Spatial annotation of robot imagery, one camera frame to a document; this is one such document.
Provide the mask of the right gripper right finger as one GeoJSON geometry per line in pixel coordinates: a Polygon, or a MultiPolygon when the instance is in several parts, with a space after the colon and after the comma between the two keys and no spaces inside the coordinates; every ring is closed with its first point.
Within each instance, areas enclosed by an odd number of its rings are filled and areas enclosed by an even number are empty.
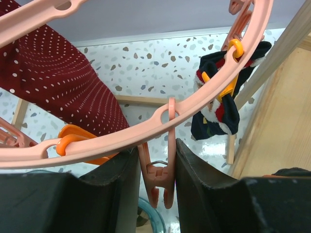
{"type": "Polygon", "coordinates": [[[183,233],[311,230],[311,177],[265,175],[237,180],[177,139],[175,179],[183,233]]]}

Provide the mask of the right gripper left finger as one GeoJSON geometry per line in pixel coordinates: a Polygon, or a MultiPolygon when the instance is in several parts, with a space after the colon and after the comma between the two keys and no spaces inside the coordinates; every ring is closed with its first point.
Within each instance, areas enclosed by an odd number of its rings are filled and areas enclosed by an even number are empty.
{"type": "Polygon", "coordinates": [[[127,149],[89,173],[1,174],[3,233],[133,233],[140,168],[127,149]]]}

